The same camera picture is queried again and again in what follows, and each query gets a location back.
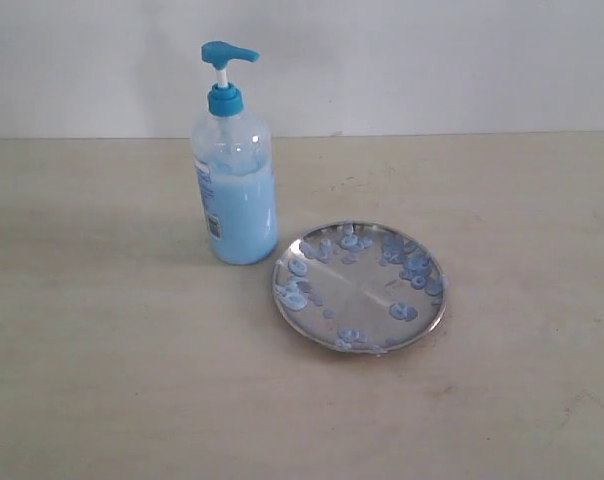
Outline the blue pump soap bottle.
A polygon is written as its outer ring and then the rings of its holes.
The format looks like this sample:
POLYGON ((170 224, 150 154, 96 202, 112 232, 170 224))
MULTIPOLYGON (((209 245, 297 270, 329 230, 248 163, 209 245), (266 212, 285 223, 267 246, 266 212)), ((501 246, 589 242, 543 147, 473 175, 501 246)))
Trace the blue pump soap bottle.
POLYGON ((242 91, 227 77, 232 60, 255 62, 253 50, 223 41, 201 46, 216 72, 208 112, 191 132, 191 148, 206 228, 214 255, 233 265, 266 257, 279 240, 271 131, 251 114, 242 91))

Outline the round steel plate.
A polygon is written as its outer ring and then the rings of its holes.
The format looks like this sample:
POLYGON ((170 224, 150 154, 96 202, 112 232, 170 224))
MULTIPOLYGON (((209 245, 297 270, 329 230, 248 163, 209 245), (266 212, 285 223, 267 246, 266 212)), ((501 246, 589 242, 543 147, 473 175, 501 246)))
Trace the round steel plate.
POLYGON ((430 334, 448 279, 419 241, 391 227, 343 220, 315 227, 276 260, 272 295, 302 336, 336 352, 381 356, 430 334))

